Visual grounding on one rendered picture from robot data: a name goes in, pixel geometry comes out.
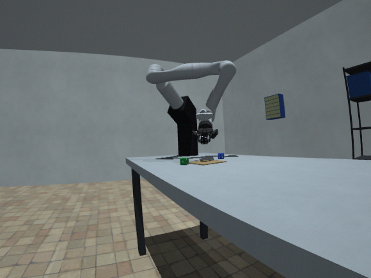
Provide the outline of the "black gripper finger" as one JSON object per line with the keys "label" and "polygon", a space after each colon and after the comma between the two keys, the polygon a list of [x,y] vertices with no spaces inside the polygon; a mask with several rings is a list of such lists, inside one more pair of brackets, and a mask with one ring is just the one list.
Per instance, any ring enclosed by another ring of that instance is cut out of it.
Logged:
{"label": "black gripper finger", "polygon": [[207,129],[207,142],[209,143],[211,138],[214,139],[218,135],[218,129],[213,130],[212,134],[210,134],[209,128],[206,129]]}
{"label": "black gripper finger", "polygon": [[[202,136],[203,128],[201,128],[200,133],[197,131],[192,130],[193,137],[198,139],[198,142],[201,143],[201,136]],[[199,135],[197,134],[199,133]]]}

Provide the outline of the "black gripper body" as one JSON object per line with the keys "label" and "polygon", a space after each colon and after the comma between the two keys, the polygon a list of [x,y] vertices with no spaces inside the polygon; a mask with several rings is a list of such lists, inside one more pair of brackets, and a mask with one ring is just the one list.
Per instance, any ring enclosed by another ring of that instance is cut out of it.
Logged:
{"label": "black gripper body", "polygon": [[197,132],[200,133],[201,128],[203,128],[202,136],[207,135],[207,129],[206,128],[209,128],[210,134],[212,134],[212,131],[213,131],[212,124],[209,121],[202,121],[198,126]]}

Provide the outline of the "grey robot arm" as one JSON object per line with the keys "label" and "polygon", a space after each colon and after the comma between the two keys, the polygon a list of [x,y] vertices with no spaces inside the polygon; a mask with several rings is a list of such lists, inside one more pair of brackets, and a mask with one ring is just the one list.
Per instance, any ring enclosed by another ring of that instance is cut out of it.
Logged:
{"label": "grey robot arm", "polygon": [[219,101],[235,73],[236,67],[230,61],[187,63],[166,71],[164,71],[160,65],[152,64],[148,68],[146,80],[151,84],[156,84],[158,91],[170,106],[173,109],[178,109],[182,106],[184,101],[170,81],[199,79],[208,75],[219,75],[219,79],[206,103],[206,106],[212,112],[201,109],[199,113],[196,114],[196,118],[199,119],[200,123],[202,121],[209,121],[212,124]]}

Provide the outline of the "black die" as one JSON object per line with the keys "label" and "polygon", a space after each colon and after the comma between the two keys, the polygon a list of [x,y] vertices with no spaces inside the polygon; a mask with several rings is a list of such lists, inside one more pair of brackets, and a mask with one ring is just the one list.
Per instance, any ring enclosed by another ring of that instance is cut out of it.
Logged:
{"label": "black die", "polygon": [[201,144],[208,144],[207,135],[206,136],[201,136]]}

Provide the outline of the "green die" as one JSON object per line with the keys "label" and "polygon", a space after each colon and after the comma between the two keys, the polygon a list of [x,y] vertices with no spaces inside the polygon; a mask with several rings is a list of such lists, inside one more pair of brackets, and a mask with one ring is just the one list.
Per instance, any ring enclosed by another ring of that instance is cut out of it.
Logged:
{"label": "green die", "polygon": [[180,165],[188,165],[189,158],[180,158]]}

